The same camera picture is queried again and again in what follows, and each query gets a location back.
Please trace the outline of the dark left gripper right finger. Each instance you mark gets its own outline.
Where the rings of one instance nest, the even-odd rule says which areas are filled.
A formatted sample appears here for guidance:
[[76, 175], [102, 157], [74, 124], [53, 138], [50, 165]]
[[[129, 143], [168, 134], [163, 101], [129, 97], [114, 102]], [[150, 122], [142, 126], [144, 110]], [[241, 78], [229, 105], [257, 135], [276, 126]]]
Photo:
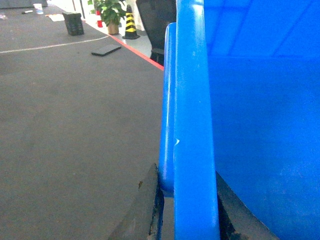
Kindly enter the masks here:
[[278, 240], [216, 173], [218, 219], [221, 240]]

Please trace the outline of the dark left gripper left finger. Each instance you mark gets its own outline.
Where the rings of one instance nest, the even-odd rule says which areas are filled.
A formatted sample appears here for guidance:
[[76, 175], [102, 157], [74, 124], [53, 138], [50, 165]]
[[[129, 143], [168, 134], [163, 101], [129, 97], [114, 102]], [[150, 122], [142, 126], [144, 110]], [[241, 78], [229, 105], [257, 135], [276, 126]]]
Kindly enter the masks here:
[[155, 163], [142, 180], [137, 195], [109, 240], [160, 240], [165, 198]]

